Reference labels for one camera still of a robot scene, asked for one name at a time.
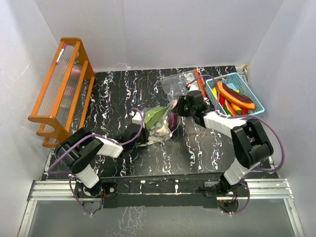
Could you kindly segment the white fake mushroom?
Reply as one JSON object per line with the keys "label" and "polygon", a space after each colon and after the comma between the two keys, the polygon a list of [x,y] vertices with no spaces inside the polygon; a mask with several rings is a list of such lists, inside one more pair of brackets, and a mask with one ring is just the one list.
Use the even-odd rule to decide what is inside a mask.
{"label": "white fake mushroom", "polygon": [[153,128],[153,135],[156,137],[170,137],[170,129],[164,123],[157,123]]}

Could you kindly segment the green fake leaf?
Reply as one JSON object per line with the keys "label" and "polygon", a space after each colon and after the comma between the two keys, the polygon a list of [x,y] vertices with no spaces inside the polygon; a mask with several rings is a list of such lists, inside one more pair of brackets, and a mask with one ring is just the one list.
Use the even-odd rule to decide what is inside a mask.
{"label": "green fake leaf", "polygon": [[145,127],[149,130],[165,114],[167,109],[168,107],[153,107],[146,111],[144,118]]}

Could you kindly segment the clear bag with green leaf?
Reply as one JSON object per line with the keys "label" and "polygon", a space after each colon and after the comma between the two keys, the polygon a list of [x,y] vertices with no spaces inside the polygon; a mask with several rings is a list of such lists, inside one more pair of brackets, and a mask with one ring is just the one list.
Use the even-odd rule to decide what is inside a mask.
{"label": "clear bag with green leaf", "polygon": [[177,102],[177,100],[173,100],[168,106],[158,106],[145,110],[144,123],[149,135],[144,146],[162,143],[172,137],[180,125],[180,117],[172,110],[176,107]]}

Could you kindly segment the purple fake eggplant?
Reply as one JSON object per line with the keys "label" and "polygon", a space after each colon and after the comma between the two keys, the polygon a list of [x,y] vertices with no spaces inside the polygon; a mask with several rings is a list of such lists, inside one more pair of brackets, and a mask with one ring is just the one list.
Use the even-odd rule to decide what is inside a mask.
{"label": "purple fake eggplant", "polygon": [[176,107],[177,101],[174,100],[173,104],[170,107],[170,114],[169,114],[169,121],[168,121],[168,128],[173,133],[174,130],[178,126],[178,116],[174,113],[173,109]]}

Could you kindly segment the clear zip bag red slider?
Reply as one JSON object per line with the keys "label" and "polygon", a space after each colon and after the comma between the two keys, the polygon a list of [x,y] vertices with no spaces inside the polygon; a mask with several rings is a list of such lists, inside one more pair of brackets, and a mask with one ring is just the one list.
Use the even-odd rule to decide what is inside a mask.
{"label": "clear zip bag red slider", "polygon": [[[186,85],[196,78],[201,76],[200,71],[194,68],[190,71],[184,71],[175,75],[163,77],[160,80],[163,91],[165,92],[169,102],[178,100],[180,96],[186,95],[188,90]],[[207,101],[207,95],[205,91],[205,82],[202,77],[196,80],[199,85],[199,91],[202,93],[204,101]]]}

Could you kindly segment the yellow fake banana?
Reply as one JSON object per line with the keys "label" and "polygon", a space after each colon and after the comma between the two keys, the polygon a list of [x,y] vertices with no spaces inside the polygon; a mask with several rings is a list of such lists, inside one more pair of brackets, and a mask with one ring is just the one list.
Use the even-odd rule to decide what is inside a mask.
{"label": "yellow fake banana", "polygon": [[237,105],[235,105],[235,104],[233,104],[233,103],[231,103],[231,105],[232,105],[232,108],[233,108],[236,112],[241,113],[241,111],[242,111],[242,108],[241,108],[241,107],[239,107],[239,106],[237,106]]}
{"label": "yellow fake banana", "polygon": [[216,87],[213,87],[212,92],[213,92],[215,98],[217,98],[218,93],[217,93]]}

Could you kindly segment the fake watermelon slice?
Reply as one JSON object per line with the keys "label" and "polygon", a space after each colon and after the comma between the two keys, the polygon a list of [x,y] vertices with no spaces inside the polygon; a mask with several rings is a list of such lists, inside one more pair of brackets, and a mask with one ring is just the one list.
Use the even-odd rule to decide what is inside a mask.
{"label": "fake watermelon slice", "polygon": [[224,110],[225,110],[227,115],[230,115],[232,117],[237,116],[237,113],[234,110],[234,108],[232,107],[231,103],[229,101],[227,101],[226,99],[224,101]]}

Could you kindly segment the fake sweet potato slice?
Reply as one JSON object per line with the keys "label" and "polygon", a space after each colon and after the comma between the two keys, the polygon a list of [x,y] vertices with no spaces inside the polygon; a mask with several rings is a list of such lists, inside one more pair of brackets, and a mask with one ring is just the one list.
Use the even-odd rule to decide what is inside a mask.
{"label": "fake sweet potato slice", "polygon": [[216,82],[216,84],[220,95],[229,102],[232,102],[241,108],[246,108],[247,110],[255,109],[255,103],[249,97],[237,93],[221,81]]}

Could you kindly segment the light blue plastic basket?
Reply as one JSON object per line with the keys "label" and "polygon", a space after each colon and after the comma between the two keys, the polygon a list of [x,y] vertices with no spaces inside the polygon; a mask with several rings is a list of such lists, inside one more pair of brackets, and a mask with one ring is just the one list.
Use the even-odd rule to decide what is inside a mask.
{"label": "light blue plastic basket", "polygon": [[[229,73],[226,75],[222,75],[215,78],[216,80],[220,80],[224,82],[230,89],[239,90],[242,95],[249,97],[255,104],[254,110],[248,110],[247,113],[251,115],[258,115],[265,111],[265,108],[261,104],[261,102],[257,99],[255,94],[246,84],[246,82],[242,79],[242,77],[238,73]],[[215,86],[215,81],[213,79],[207,79],[205,81],[205,91],[206,94],[213,106],[217,105],[217,109],[220,113],[227,115],[223,107],[217,102],[217,98],[213,93],[213,87]]]}

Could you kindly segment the red fake chili pepper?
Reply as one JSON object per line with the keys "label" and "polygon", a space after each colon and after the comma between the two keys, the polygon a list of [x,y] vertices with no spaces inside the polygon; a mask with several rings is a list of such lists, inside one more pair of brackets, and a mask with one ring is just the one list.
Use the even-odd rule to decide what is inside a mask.
{"label": "red fake chili pepper", "polygon": [[220,103],[220,105],[223,107],[224,106],[224,102],[225,102],[225,98],[222,96],[222,95],[220,95],[220,97],[219,97],[219,103]]}

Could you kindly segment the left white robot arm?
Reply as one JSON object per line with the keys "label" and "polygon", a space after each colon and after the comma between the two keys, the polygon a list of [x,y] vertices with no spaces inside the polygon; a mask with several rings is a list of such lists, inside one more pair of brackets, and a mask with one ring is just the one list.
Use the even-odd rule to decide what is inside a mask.
{"label": "left white robot arm", "polygon": [[63,141],[55,152],[57,158],[67,166],[70,173],[76,176],[85,186],[84,190],[91,197],[101,194],[100,179],[90,163],[96,156],[118,158],[136,145],[149,140],[149,132],[145,126],[130,124],[124,133],[115,139],[108,139],[81,128]]}

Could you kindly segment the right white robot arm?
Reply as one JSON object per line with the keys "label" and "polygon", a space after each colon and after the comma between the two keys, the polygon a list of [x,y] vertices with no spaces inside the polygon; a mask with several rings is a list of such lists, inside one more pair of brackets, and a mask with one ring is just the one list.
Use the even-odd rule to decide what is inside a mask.
{"label": "right white robot arm", "polygon": [[258,119],[227,118],[218,111],[212,110],[198,90],[180,96],[172,111],[181,117],[192,117],[196,124],[216,130],[232,139],[235,153],[233,163],[220,176],[219,183],[201,189],[204,193],[233,195],[244,176],[274,153],[271,142]]}

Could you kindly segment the orange wooden rack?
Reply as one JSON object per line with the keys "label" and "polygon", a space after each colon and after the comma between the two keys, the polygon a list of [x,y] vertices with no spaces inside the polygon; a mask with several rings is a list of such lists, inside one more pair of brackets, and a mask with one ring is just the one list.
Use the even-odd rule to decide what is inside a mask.
{"label": "orange wooden rack", "polygon": [[[67,46],[56,65],[59,52]],[[55,148],[85,124],[95,73],[79,38],[61,38],[28,120],[39,124],[43,146]]]}

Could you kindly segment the pink white marker pen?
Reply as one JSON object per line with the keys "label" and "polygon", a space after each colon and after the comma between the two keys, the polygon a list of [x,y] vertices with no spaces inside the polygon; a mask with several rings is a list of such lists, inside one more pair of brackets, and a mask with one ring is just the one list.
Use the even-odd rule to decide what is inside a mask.
{"label": "pink white marker pen", "polygon": [[64,52],[66,46],[67,46],[67,44],[64,43],[63,46],[62,46],[62,48],[61,48],[61,50],[60,50],[60,52],[59,52],[59,55],[58,55],[56,61],[55,61],[55,64],[56,64],[56,65],[59,63],[59,60],[60,60],[60,58],[61,58],[61,56],[62,56],[62,54],[63,54],[63,52]]}

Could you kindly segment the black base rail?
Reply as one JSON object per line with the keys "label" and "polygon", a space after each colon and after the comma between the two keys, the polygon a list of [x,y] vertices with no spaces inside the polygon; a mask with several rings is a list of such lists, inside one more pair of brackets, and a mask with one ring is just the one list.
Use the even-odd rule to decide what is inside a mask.
{"label": "black base rail", "polygon": [[249,199],[247,182],[235,185],[224,181],[222,173],[159,175],[142,177],[107,177],[91,189],[77,181],[76,195],[87,203],[100,202],[101,208],[202,206],[225,212],[238,210],[238,201]]}

